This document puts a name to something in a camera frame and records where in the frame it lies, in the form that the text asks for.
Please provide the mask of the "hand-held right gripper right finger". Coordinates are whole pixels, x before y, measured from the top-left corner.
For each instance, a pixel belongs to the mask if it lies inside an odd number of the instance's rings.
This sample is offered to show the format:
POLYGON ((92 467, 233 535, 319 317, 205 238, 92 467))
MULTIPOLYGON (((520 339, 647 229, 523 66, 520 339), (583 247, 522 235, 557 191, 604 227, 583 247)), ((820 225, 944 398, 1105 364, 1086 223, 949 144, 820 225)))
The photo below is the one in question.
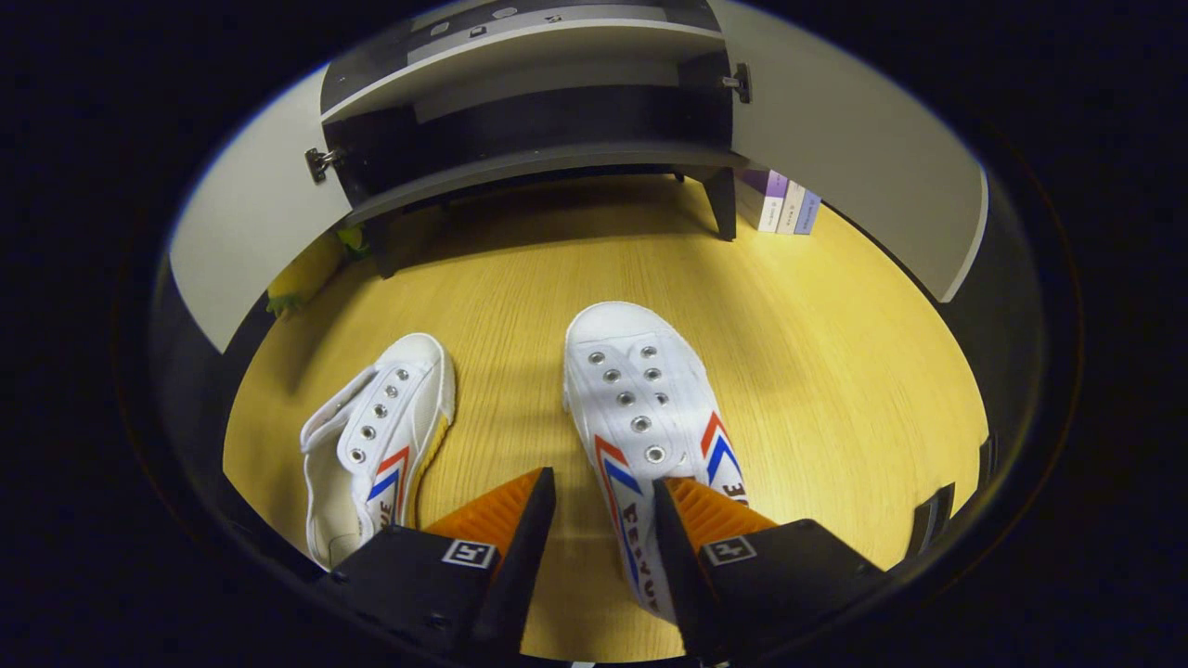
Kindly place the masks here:
POLYGON ((779 524, 689 478, 653 484, 680 638, 700 663, 781 663, 885 587, 814 519, 779 524))

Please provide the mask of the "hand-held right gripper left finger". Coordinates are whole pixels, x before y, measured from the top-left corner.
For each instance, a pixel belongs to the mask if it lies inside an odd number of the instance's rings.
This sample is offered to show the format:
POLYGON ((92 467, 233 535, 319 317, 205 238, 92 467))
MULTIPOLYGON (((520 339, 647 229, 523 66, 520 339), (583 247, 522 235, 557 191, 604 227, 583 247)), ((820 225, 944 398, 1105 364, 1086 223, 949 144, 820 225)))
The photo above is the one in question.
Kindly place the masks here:
POLYGON ((423 530, 378 532, 316 587, 416 651, 446 662, 512 660, 555 508, 552 468, 530 470, 423 530))

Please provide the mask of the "white canvas shoe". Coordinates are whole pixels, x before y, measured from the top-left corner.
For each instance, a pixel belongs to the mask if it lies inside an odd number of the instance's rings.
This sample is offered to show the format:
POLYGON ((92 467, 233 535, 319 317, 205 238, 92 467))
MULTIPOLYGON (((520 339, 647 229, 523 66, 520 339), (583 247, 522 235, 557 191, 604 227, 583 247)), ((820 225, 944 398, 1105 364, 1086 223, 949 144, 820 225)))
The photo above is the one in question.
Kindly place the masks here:
POLYGON ((691 478, 748 503, 704 364, 653 310, 599 302, 567 329, 562 403, 598 475, 628 587, 643 610, 674 623, 653 484, 691 478))
POLYGON ((415 528, 421 483, 457 410, 451 355, 426 333, 383 351, 301 431, 308 554, 335 571, 392 527, 415 528))

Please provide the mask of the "white grey shoe cabinet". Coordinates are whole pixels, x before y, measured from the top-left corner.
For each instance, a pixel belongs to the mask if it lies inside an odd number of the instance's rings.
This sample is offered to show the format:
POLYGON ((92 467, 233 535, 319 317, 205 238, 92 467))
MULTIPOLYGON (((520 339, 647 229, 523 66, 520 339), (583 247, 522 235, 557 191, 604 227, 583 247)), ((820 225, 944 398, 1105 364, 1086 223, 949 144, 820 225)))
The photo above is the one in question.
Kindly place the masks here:
POLYGON ((731 149, 748 73, 729 65, 710 0, 489 0, 386 27, 328 64, 310 149, 339 176, 381 277, 421 237, 402 219, 537 181, 671 174, 704 187, 737 237, 731 149))

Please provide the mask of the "shoe cabinet door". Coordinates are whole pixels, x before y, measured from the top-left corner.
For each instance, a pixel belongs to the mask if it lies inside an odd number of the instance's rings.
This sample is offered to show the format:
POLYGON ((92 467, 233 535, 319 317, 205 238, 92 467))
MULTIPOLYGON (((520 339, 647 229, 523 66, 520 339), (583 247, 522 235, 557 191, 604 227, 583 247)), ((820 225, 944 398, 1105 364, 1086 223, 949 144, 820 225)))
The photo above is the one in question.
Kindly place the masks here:
POLYGON ((912 94, 819 34, 737 0, 708 0, 729 67, 748 71, 731 149, 815 193, 949 302, 988 220, 988 178, 912 94))
POLYGON ((321 122, 328 69, 310 73, 226 144, 173 231, 173 281, 200 330, 225 353, 267 285, 352 206, 339 175, 315 182, 308 149, 329 145, 321 122))

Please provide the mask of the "yellow green toy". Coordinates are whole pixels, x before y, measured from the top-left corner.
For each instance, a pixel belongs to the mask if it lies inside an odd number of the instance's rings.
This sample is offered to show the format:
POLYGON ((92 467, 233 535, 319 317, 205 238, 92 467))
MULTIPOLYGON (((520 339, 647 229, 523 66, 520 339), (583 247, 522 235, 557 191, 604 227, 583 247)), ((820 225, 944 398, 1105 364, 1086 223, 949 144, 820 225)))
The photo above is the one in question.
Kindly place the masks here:
POLYGON ((369 256, 360 227, 326 231, 278 275, 266 291, 265 310, 284 320, 304 309, 348 261, 369 256))

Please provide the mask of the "white spine book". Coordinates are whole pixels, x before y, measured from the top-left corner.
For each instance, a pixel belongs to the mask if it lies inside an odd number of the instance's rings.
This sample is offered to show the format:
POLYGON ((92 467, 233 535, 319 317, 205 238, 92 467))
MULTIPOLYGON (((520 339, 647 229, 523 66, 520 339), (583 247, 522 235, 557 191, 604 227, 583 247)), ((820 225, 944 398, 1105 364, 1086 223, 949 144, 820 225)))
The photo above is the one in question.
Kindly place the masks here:
POLYGON ((805 204, 805 187, 789 179, 781 206, 781 218, 776 225, 777 234, 794 234, 803 204, 805 204))

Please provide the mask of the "purple and white book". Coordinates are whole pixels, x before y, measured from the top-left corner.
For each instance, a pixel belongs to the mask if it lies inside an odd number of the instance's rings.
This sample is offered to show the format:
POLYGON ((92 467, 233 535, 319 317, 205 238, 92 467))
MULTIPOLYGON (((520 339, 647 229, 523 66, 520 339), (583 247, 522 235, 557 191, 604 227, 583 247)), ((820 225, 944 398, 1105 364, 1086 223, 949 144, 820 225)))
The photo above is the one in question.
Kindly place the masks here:
POLYGON ((769 169, 735 169, 737 214, 760 233, 775 234, 783 216, 789 181, 769 169))

